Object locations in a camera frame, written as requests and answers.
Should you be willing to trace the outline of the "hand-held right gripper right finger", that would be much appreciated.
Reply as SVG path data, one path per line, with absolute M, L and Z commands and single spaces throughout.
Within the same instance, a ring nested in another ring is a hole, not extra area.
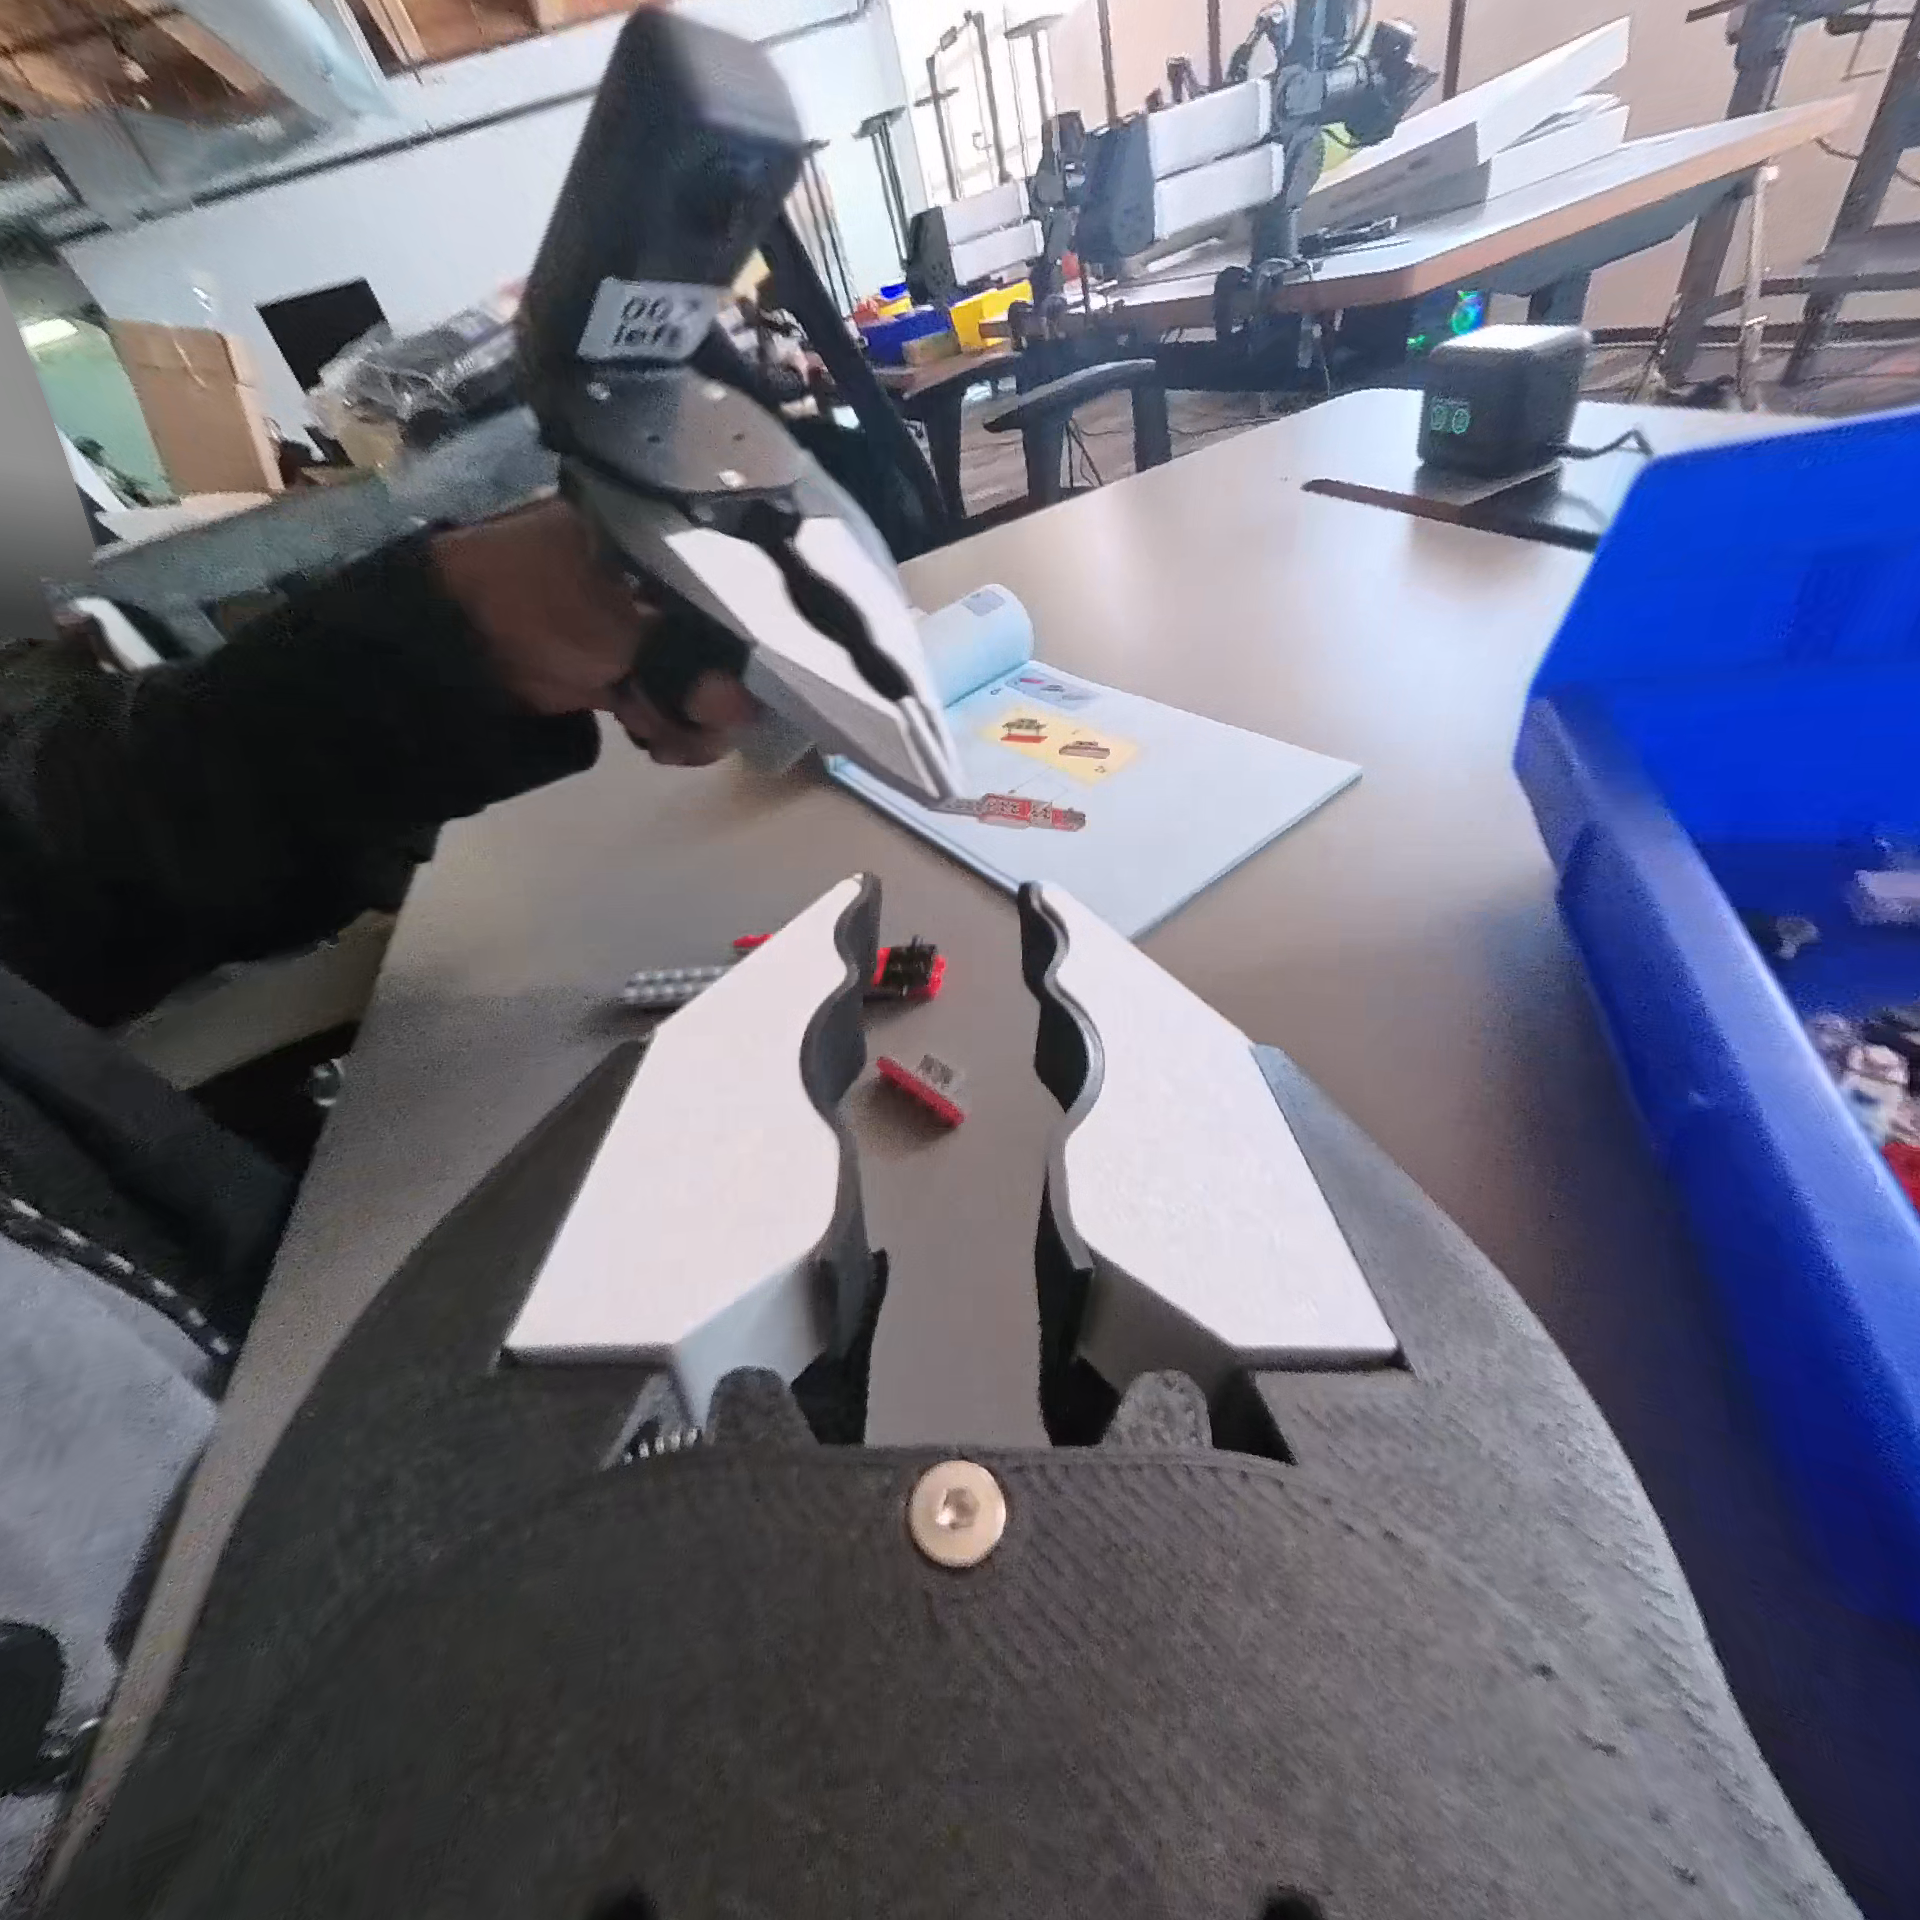
M 1017 917 L 1059 1108 L 1036 1248 L 1046 1440 L 1094 1444 L 1134 1385 L 1180 1375 L 1219 1444 L 1278 1444 L 1259 1375 L 1396 1369 L 1259 1045 L 1062 887 L 1027 881 Z

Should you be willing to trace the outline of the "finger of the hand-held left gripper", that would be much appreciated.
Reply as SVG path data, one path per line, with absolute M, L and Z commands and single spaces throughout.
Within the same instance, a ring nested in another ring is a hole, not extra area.
M 894 558 L 853 518 L 801 513 L 790 532 L 790 601 L 888 704 L 924 753 L 953 753 L 943 704 L 929 679 L 921 620 Z
M 958 799 L 964 768 L 953 753 L 924 753 L 894 708 L 863 689 L 849 661 L 793 606 L 793 532 L 756 542 L 686 525 L 665 534 L 660 582 L 744 645 L 739 670 L 759 705 L 827 757 L 921 802 Z

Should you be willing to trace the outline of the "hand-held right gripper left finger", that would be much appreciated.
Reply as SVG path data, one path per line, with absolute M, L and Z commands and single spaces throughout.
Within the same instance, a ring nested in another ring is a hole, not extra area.
M 860 1356 L 880 1295 L 843 1116 L 880 881 L 824 888 L 647 1042 L 503 1338 L 542 1367 L 665 1370 L 707 1422 L 741 1369 Z

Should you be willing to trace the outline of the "grey red brick assembly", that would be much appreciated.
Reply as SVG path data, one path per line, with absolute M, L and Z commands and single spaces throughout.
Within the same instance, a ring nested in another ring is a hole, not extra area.
M 617 1002 L 641 1014 L 668 1014 L 708 992 L 750 952 L 767 944 L 767 934 L 755 933 L 732 941 L 726 962 L 707 966 L 657 966 L 628 975 Z M 927 940 L 881 944 L 875 950 L 872 972 L 863 992 L 867 1002 L 919 1002 L 939 996 L 947 978 L 947 954 Z

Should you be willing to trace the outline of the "red brick with pale studs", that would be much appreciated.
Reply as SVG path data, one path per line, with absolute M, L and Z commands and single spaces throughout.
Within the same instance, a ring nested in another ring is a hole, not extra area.
M 927 1121 L 951 1132 L 969 1116 L 964 1074 L 947 1057 L 924 1052 L 917 1060 L 878 1056 L 878 1081 L 908 1101 Z

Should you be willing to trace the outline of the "blue plastic bin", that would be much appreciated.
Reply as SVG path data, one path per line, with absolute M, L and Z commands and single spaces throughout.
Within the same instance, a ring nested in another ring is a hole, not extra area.
M 1515 774 L 1638 1125 L 1831 1576 L 1917 1608 L 1916 1205 L 1811 1017 L 1916 1007 L 1916 408 L 1648 464 Z

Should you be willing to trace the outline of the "grey desk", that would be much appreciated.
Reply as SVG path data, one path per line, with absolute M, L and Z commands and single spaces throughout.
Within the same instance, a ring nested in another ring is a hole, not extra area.
M 1499 1266 L 1657 1503 L 1742 1714 L 1863 1913 L 1916 1916 L 1916 1639 L 1808 1548 L 1616 1079 L 1510 768 L 1587 560 L 1305 490 L 1409 440 L 1350 396 L 905 569 L 941 606 L 1006 585 L 1039 657 L 1352 761 L 1359 780 L 1145 950 L 1278 1045 Z M 1051 1101 L 1017 911 L 812 774 L 589 774 L 443 832 L 419 873 L 111 1711 L 96 1793 L 167 1689 L 232 1512 L 405 1255 L 617 1038 L 613 989 L 875 873 L 885 927 L 948 954 L 902 1048 L 969 1117 L 847 1108 L 894 1263 L 871 1370 L 888 1447 L 1036 1444 L 1033 1230 Z

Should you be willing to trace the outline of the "dark flat desk strip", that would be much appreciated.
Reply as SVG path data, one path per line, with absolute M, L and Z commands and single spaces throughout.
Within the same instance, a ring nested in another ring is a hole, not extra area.
M 1320 476 L 1303 481 L 1303 490 L 1412 521 L 1592 553 L 1614 522 L 1619 495 L 1582 490 L 1567 479 L 1569 471 L 1559 464 L 1499 481 L 1420 469 L 1406 486 Z

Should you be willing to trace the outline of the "person's left hand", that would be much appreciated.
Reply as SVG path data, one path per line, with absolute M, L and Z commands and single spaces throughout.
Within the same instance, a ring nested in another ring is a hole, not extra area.
M 495 681 L 527 711 L 604 713 L 633 746 L 697 768 L 732 753 L 761 708 L 704 637 L 665 704 L 641 684 L 681 641 L 681 622 L 623 575 L 559 495 L 430 532 L 446 599 L 477 634 Z

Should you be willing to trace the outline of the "black office chair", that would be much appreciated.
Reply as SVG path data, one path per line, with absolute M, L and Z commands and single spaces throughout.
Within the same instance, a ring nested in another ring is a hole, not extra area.
M 1166 465 L 1172 458 L 1167 389 L 1155 357 L 1059 375 L 981 418 L 988 433 L 1022 440 L 1027 494 L 1014 516 L 1054 508 L 1073 490 L 1065 479 L 1073 422 L 1091 405 L 1112 396 L 1125 396 L 1131 405 L 1136 469 Z

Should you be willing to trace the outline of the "black monitor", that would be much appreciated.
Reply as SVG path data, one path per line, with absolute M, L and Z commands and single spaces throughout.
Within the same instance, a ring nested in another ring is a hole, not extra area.
M 388 327 L 388 314 L 366 278 L 348 278 L 284 295 L 255 306 L 296 391 L 311 393 L 348 346 Z

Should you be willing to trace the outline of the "pale blue instruction booklet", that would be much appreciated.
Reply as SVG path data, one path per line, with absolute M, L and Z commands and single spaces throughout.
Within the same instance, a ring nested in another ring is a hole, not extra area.
M 1350 761 L 1039 661 L 1030 614 L 1001 585 L 924 613 L 919 630 L 959 798 L 910 799 L 846 757 L 827 776 L 992 888 L 1061 887 L 1121 936 L 1166 924 L 1359 780 Z

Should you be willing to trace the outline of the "cardboard box stack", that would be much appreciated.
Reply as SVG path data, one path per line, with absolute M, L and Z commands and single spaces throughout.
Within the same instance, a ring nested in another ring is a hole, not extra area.
M 215 327 L 109 320 L 139 414 L 177 495 L 285 489 L 244 345 Z

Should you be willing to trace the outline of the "white black robot unit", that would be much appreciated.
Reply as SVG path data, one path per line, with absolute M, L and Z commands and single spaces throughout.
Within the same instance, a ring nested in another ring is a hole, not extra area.
M 1125 276 L 1222 233 L 1285 185 L 1278 84 L 1240 80 L 1087 129 L 1073 111 L 1043 137 L 1028 185 L 1045 261 Z

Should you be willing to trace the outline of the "black charger box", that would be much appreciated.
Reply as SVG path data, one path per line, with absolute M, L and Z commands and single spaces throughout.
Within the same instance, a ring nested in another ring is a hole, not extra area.
M 1592 336 L 1577 324 L 1492 324 L 1423 359 L 1414 456 L 1435 472 L 1499 477 L 1567 449 Z

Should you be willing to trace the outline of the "grey fleece garment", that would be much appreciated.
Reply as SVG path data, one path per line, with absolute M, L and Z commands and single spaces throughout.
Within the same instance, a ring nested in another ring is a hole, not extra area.
M 5 1878 L 63 1817 L 215 1426 L 232 1334 L 5 1196 Z

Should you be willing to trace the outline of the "white flat box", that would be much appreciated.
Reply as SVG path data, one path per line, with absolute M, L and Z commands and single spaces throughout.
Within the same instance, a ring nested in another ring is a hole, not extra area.
M 1566 176 L 1625 143 L 1630 17 L 1569 39 L 1453 101 L 1414 111 L 1387 141 L 1343 160 L 1310 191 L 1305 233 L 1467 212 Z

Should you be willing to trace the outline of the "white side table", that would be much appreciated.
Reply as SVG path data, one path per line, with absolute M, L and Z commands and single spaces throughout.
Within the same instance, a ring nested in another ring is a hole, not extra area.
M 1833 94 L 1632 138 L 1479 208 L 1334 250 L 1295 278 L 1235 285 L 1228 322 L 1404 303 L 1457 285 L 1540 293 L 1675 237 L 1736 200 L 1769 164 L 1843 132 L 1854 111 L 1851 94 Z

